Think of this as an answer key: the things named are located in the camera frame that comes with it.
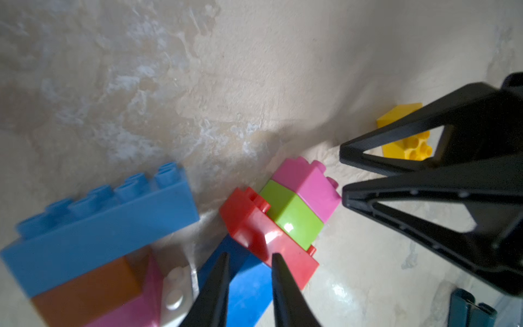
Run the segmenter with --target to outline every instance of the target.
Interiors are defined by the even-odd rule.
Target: pink block
[[[151,255],[142,295],[85,327],[158,327],[162,303],[163,275]]]
[[[326,223],[342,197],[336,192],[338,183],[323,175],[325,170],[325,165],[318,160],[309,164],[304,157],[285,159],[272,180],[298,194],[316,216]]]

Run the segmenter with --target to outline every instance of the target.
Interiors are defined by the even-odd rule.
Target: green block
[[[270,180],[259,193],[270,204],[267,216],[305,251],[323,228],[323,222],[293,191]]]

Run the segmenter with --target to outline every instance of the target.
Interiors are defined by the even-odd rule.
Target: yellow block
[[[391,111],[378,118],[376,121],[378,128],[400,120],[421,107],[423,107],[423,104],[421,103],[396,106]],[[393,159],[425,160],[432,155],[432,148],[427,145],[429,136],[430,131],[426,131],[403,140],[382,145],[381,149],[383,150],[383,156]]]

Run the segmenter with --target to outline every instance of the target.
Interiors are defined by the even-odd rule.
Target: white block
[[[178,327],[184,320],[194,302],[191,280],[189,266],[176,267],[164,278],[161,327]]]

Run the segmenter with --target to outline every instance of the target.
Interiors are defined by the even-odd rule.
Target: stacked blocks
[[[227,235],[198,272],[203,287],[220,255],[230,255],[227,326],[254,326],[272,302],[271,269]]]
[[[47,325],[75,327],[117,309],[142,293],[149,255],[122,257],[31,299]]]
[[[269,181],[260,195],[270,203],[269,216],[305,251],[323,229],[322,221],[293,191]]]
[[[378,128],[387,126],[401,118],[415,112],[423,107],[421,103],[409,105],[399,105],[391,111],[378,118],[376,121]],[[425,160],[432,155],[432,148],[427,145],[430,131],[408,137],[403,140],[395,141],[381,146],[383,156],[393,159]]]
[[[296,193],[323,223],[327,223],[342,198],[336,192],[338,183],[325,177],[325,170],[325,165],[318,160],[309,164],[303,157],[285,159],[272,180]]]
[[[280,253],[303,290],[319,267],[316,239],[341,202],[319,161],[286,159],[257,194],[235,189],[220,208],[229,235],[198,272],[203,287],[223,252],[230,254],[228,326],[254,326],[272,301],[272,255]]]
[[[237,188],[220,208],[220,215],[231,237],[269,267],[272,254],[281,253],[303,290],[319,263],[265,214],[269,208],[269,203],[252,188]]]
[[[112,190],[65,199],[20,223],[2,258],[29,297],[103,266],[199,220],[185,173],[174,163]]]
[[[167,163],[47,206],[1,256],[50,327],[159,326],[163,276],[137,250],[198,220],[183,169]]]

